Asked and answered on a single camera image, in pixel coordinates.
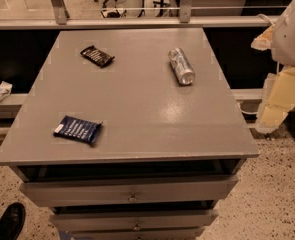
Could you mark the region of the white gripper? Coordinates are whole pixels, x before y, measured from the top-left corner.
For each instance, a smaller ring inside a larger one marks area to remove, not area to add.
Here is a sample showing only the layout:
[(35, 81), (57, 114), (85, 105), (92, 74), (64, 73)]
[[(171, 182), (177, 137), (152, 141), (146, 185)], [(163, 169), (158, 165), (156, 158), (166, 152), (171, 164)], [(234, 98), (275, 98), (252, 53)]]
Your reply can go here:
[(274, 25), (251, 43), (256, 50), (271, 48), (272, 58), (283, 64), (278, 74), (269, 73), (263, 86), (262, 102), (257, 111), (255, 129), (272, 133), (295, 108), (295, 0), (292, 0)]

